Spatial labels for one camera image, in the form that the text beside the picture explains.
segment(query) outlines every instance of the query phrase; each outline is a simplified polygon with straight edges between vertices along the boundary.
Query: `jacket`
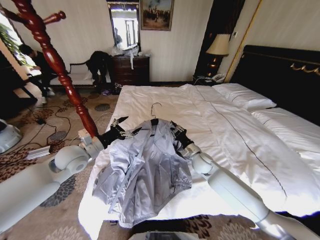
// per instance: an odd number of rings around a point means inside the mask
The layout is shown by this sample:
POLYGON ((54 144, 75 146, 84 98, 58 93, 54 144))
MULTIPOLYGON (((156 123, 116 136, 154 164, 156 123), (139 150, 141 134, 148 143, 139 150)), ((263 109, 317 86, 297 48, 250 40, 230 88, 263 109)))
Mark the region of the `jacket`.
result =
POLYGON ((98 177, 93 195, 119 214, 125 228, 158 215, 178 193, 190 189, 188 159, 176 153, 171 123, 143 122, 133 139, 116 140, 109 149, 110 164, 98 177))

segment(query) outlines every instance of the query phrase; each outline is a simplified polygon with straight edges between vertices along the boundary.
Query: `lampshade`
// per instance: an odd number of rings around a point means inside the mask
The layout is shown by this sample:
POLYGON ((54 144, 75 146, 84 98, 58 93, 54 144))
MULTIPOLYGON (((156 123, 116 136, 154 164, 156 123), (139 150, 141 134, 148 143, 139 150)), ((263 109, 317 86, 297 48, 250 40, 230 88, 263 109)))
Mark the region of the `lampshade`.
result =
POLYGON ((228 55, 230 34, 217 34, 213 43, 206 51, 207 54, 228 55))

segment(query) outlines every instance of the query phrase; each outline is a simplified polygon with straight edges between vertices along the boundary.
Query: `carpet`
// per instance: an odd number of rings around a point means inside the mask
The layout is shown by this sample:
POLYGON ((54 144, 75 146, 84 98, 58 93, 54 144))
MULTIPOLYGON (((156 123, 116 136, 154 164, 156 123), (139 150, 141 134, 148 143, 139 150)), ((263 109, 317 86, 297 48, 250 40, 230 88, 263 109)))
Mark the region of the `carpet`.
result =
MULTIPOLYGON (((81 99, 88 108, 100 134, 104 133, 118 100, 118 96, 103 96, 88 89, 80 89, 81 99)), ((18 127, 22 140, 0 155, 0 182, 30 165, 41 163, 48 156, 26 160, 28 151, 51 145, 56 153, 69 144, 79 144, 77 132, 83 129, 80 117, 63 91, 56 92, 46 105, 39 101, 7 122, 18 127), (46 124, 39 125, 42 118, 46 124)), ((6 232, 0 240, 87 240, 86 232, 78 221, 78 207, 85 191, 93 164, 84 171, 70 177, 58 191, 35 210, 21 219, 6 232)), ((177 231, 197 233, 208 240, 271 240, 264 232, 251 229, 255 225, 241 216, 199 215, 187 219, 168 221, 145 221, 132 229, 122 228, 117 222, 105 221, 99 240, 127 240, 134 233, 146 231, 177 231)))

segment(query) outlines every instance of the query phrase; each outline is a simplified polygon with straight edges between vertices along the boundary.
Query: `picture frame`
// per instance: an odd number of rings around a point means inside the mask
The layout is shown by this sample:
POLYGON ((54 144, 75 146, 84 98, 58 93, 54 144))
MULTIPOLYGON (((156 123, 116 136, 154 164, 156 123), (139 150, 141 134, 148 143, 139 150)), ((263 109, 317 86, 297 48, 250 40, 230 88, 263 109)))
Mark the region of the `picture frame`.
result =
POLYGON ((141 30, 171 31, 174 0, 141 0, 141 30))

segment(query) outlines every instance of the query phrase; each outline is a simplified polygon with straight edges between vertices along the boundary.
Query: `white robotic arm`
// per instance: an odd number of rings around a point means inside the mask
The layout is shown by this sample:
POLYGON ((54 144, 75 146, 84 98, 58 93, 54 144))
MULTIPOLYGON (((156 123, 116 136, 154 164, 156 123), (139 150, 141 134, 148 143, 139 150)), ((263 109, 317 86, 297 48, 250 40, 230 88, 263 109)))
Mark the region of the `white robotic arm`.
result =
MULTIPOLYGON (((130 133, 119 126, 125 119, 127 117, 115 119, 110 130, 98 137, 91 138, 85 130, 79 131, 79 146, 64 147, 47 161, 30 166, 0 183, 0 233, 54 194, 64 181, 82 171, 111 142, 132 138, 137 134, 140 128, 130 133)), ((181 142, 181 154, 191 159, 194 170, 202 174, 210 187, 240 215, 251 219, 263 231, 281 240, 320 240, 297 220, 269 210, 255 191, 202 152, 186 136, 184 128, 174 122, 171 124, 174 139, 181 142)))
POLYGON ((126 119, 114 119, 110 130, 98 137, 91 138, 85 129, 79 131, 79 146, 63 147, 45 162, 32 165, 0 183, 0 233, 54 194, 64 181, 85 169, 114 140, 137 134, 140 128, 126 132, 119 126, 126 119))
POLYGON ((174 122, 172 134, 182 144, 180 153, 189 157, 193 169, 202 174, 210 187, 240 215, 252 220, 261 230, 281 240, 320 240, 299 221, 281 216, 266 207, 261 197, 229 170, 217 164, 186 136, 186 130, 174 122))

